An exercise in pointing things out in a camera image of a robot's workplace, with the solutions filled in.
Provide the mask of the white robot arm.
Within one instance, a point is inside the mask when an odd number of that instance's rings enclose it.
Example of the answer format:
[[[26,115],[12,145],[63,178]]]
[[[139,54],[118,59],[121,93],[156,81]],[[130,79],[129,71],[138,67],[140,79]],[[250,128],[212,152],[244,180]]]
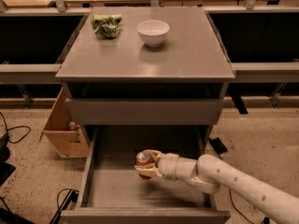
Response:
[[[159,150],[147,149],[136,155],[135,170],[146,178],[180,180],[207,194],[215,194],[220,185],[223,185],[277,224],[299,224],[298,198],[209,154],[201,155],[195,160],[174,153],[164,154]]]

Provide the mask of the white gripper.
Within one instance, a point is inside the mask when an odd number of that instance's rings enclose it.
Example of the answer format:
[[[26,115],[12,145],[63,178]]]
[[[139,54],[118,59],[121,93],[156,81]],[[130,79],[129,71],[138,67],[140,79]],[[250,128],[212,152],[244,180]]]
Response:
[[[142,178],[162,177],[165,180],[173,181],[177,179],[178,154],[163,154],[161,151],[154,149],[146,149],[145,152],[151,156],[154,163],[135,166],[135,170]]]

